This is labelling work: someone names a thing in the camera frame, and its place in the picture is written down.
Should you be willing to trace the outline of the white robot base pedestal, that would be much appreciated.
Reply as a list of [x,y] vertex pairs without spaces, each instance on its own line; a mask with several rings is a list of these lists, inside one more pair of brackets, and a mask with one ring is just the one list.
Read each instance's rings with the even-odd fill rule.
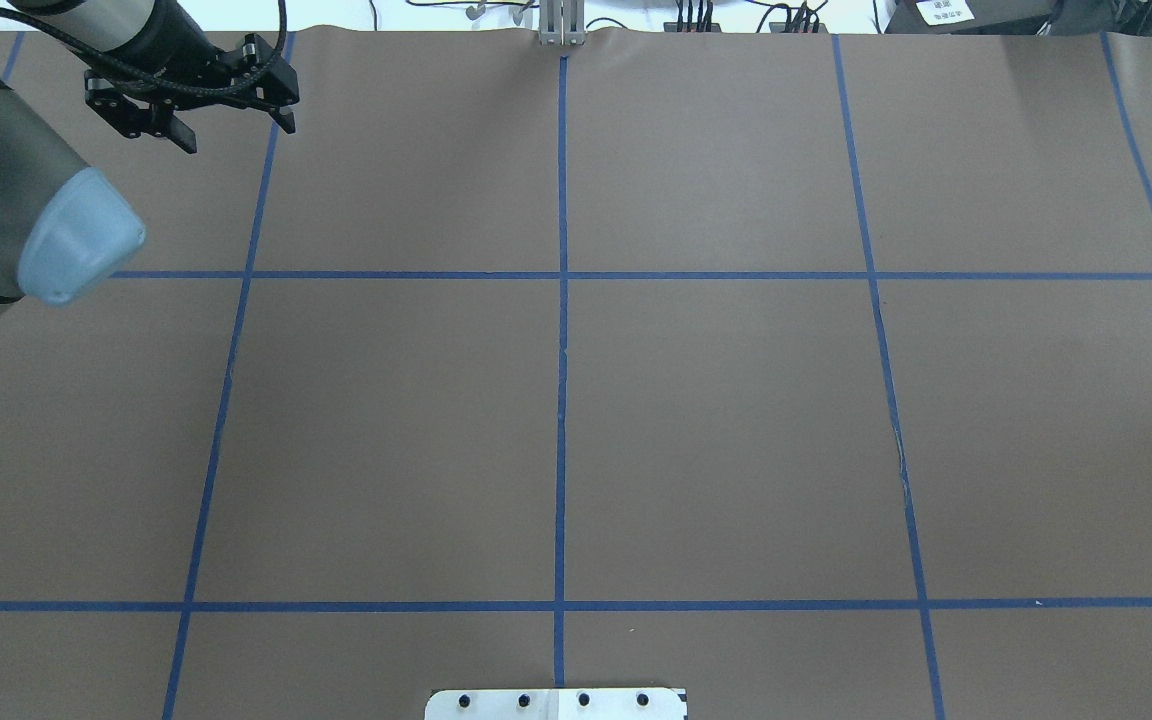
[[585,687],[448,689],[431,694],[425,719],[687,719],[684,689]]

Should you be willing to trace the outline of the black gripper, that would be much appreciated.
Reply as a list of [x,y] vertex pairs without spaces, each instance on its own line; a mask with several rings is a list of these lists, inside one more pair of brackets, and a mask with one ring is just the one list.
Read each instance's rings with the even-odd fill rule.
[[285,132],[297,131],[294,106],[300,103],[296,70],[285,50],[260,35],[243,35],[233,50],[211,41],[180,50],[147,79],[122,70],[86,70],[86,106],[122,136],[152,136],[170,141],[189,156],[198,151],[196,132],[179,114],[223,106],[255,109],[268,115]]

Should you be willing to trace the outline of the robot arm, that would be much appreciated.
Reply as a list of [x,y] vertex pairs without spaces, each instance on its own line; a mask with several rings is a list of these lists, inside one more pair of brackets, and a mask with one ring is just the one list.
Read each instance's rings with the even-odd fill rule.
[[[179,1],[9,1],[0,18],[36,29],[84,65],[83,100],[126,138],[165,138],[192,154],[179,114],[227,106],[268,114],[294,132],[296,70],[285,59],[287,5],[275,41],[212,41]],[[0,320],[20,300],[65,306],[122,270],[146,225],[0,76]]]

